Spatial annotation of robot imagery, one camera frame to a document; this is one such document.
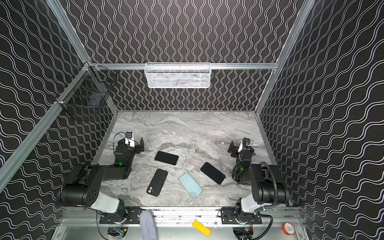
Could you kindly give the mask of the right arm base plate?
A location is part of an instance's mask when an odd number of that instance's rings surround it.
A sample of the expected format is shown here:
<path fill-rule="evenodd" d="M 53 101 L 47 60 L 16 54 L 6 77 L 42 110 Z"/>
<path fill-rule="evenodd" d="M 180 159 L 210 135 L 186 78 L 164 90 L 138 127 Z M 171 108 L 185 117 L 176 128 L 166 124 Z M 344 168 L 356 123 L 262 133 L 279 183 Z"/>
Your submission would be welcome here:
<path fill-rule="evenodd" d="M 222 207 L 218 216 L 221 218 L 223 225 L 246 225 L 250 224 L 250 220 L 254 225 L 262 223 L 261 217 L 254 213 L 244 213 L 235 207 Z"/>

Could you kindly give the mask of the light blue phone case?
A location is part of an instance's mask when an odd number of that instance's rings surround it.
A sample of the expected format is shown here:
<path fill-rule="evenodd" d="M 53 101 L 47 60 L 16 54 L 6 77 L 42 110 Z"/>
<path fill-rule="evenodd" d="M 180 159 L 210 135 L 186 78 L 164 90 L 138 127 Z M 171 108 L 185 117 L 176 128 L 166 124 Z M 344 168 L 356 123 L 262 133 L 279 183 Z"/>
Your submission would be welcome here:
<path fill-rule="evenodd" d="M 179 182 L 187 191 L 189 196 L 194 200 L 197 199 L 203 193 L 203 189 L 201 188 L 201 186 L 189 173 L 185 173 L 181 177 L 179 177 Z"/>

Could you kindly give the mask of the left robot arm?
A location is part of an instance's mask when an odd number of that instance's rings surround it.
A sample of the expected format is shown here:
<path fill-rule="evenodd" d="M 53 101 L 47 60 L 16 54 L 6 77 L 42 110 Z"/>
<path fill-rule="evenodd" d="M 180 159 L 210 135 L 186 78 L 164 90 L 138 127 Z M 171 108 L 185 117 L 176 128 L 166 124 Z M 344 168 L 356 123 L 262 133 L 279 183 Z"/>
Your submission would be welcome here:
<path fill-rule="evenodd" d="M 132 138 L 118 141 L 114 151 L 115 162 L 105 165 L 79 165 L 72 169 L 58 191 L 58 200 L 72 207 L 83 207 L 101 215 L 101 224 L 125 224 L 130 216 L 124 201 L 100 191 L 102 182 L 126 180 L 136 154 L 145 150 L 144 140 Z"/>

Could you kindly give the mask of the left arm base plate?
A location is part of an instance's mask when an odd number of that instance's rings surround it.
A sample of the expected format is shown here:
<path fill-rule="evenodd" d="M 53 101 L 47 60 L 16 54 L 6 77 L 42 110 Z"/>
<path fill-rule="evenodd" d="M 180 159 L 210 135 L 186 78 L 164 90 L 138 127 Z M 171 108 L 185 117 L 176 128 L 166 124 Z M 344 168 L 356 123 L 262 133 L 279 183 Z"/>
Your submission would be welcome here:
<path fill-rule="evenodd" d="M 109 225 L 131 225 L 140 223 L 140 214 L 143 209 L 140 207 L 126 207 L 125 217 L 116 214 L 101 214 L 99 224 Z"/>

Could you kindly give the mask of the blue phone black screen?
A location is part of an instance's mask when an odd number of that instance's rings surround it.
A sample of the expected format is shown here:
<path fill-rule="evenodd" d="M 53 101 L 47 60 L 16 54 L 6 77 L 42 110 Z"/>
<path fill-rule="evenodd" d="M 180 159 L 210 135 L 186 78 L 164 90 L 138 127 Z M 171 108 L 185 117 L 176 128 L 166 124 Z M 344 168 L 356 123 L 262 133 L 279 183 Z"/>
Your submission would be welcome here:
<path fill-rule="evenodd" d="M 208 162 L 204 163 L 200 170 L 218 185 L 221 185 L 226 178 L 222 172 L 220 172 Z"/>

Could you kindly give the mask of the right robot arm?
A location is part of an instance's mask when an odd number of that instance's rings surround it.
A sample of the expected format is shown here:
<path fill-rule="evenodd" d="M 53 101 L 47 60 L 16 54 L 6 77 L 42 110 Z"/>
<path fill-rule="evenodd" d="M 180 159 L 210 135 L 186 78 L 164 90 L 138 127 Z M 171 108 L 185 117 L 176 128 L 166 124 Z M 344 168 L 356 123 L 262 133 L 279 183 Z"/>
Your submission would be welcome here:
<path fill-rule="evenodd" d="M 244 138 L 239 146 L 231 142 L 228 153 L 236 159 L 232 180 L 250 186 L 252 191 L 247 197 L 240 198 L 234 207 L 222 208 L 223 224 L 258 225 L 262 223 L 261 211 L 289 205 L 289 191 L 278 166 L 252 163 L 255 150 L 250 146 L 250 139 Z"/>

